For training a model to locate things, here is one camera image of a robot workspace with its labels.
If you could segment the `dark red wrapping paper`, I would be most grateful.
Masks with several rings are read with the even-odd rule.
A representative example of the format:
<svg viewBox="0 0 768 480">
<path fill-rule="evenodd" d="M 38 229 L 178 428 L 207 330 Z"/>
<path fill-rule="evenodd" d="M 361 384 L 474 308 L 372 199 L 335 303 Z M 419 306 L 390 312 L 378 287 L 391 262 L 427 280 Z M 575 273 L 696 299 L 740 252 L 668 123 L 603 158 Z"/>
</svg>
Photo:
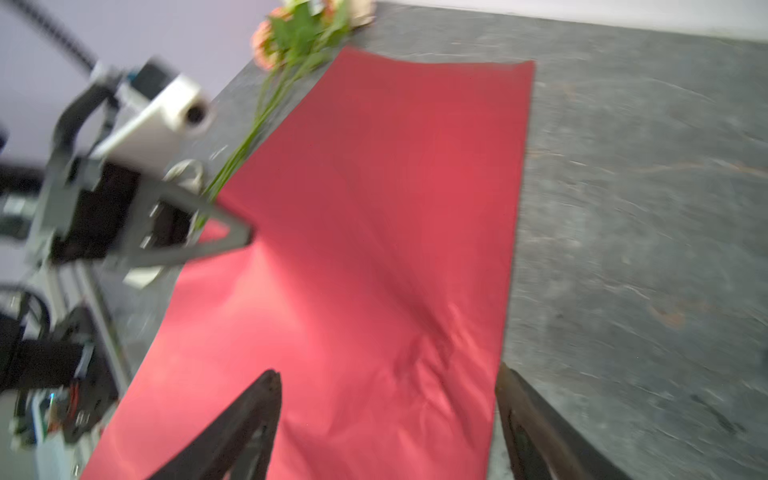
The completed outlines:
<svg viewBox="0 0 768 480">
<path fill-rule="evenodd" d="M 343 49 L 219 203 L 87 467 L 145 479 L 268 369 L 272 479 L 487 473 L 535 65 Z"/>
</svg>

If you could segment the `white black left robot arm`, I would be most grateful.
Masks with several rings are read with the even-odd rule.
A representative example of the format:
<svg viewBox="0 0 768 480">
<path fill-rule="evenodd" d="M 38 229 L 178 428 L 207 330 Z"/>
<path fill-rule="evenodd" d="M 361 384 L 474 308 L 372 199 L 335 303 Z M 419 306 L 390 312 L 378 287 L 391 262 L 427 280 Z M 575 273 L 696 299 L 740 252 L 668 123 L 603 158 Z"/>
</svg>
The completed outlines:
<svg viewBox="0 0 768 480">
<path fill-rule="evenodd" d="M 1 233 L 22 241 L 34 264 L 101 261 L 120 270 L 165 267 L 248 245 L 252 228 L 188 189 L 126 166 L 103 162 L 93 179 L 83 158 L 62 170 L 20 165 L 1 169 Z M 97 336 L 93 313 L 77 307 L 55 324 L 46 302 L 15 285 L 3 296 L 17 305 L 1 311 L 1 388 L 17 395 L 16 438 L 28 432 L 28 396 L 44 392 L 50 409 L 45 433 L 77 443 L 104 418 L 118 385 Z"/>
</svg>

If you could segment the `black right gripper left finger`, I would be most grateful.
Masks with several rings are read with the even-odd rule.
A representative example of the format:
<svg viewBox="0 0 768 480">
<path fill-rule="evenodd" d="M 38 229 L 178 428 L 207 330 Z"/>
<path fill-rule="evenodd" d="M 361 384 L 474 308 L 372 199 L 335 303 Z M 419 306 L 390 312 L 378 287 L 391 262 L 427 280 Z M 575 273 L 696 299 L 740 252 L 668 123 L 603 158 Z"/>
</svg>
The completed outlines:
<svg viewBox="0 0 768 480">
<path fill-rule="evenodd" d="M 282 405 L 280 374 L 267 370 L 154 479 L 264 479 Z"/>
</svg>

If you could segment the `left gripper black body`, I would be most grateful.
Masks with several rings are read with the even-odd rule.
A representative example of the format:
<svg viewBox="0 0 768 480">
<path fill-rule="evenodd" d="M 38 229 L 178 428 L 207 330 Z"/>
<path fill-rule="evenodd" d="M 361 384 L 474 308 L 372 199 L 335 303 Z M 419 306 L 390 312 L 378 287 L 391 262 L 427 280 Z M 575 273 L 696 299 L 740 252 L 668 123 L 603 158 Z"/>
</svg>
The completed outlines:
<svg viewBox="0 0 768 480">
<path fill-rule="evenodd" d="M 35 261 L 106 261 L 131 270 L 174 265 L 188 242 L 197 197 L 182 186 L 111 161 L 82 157 L 46 173 L 28 237 Z"/>
</svg>

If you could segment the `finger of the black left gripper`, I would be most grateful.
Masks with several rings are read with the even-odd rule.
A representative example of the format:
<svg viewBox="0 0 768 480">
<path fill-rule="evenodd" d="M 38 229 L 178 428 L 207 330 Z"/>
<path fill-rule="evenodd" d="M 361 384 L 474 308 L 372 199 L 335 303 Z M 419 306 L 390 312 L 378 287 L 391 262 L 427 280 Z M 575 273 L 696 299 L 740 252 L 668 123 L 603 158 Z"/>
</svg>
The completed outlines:
<svg viewBox="0 0 768 480">
<path fill-rule="evenodd" d="M 195 229 L 194 240 L 185 245 L 149 247 L 144 243 L 152 233 L 152 209 L 168 204 L 193 216 L 192 225 L 204 220 L 210 229 Z M 205 198 L 158 179 L 139 181 L 122 230 L 122 268 L 177 266 L 189 261 L 224 254 L 252 243 L 254 227 L 232 212 Z"/>
</svg>

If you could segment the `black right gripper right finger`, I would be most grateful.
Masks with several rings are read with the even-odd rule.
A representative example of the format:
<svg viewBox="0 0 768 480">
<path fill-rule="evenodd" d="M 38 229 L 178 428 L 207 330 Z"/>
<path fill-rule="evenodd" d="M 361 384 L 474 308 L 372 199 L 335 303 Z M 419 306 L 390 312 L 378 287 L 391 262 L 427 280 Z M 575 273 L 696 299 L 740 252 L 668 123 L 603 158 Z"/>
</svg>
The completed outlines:
<svg viewBox="0 0 768 480">
<path fill-rule="evenodd" d="M 495 394 L 516 479 L 630 479 L 504 363 Z"/>
</svg>

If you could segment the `cream fake rose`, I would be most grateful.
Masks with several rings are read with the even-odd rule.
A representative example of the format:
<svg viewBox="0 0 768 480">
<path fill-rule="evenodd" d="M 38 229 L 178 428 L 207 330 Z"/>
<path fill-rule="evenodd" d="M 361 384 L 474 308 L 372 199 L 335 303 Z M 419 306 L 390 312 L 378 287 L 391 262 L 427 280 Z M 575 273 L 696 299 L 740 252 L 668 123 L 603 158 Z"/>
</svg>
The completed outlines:
<svg viewBox="0 0 768 480">
<path fill-rule="evenodd" d="M 360 28 L 373 22 L 376 12 L 375 0 L 345 0 L 349 24 Z"/>
</svg>

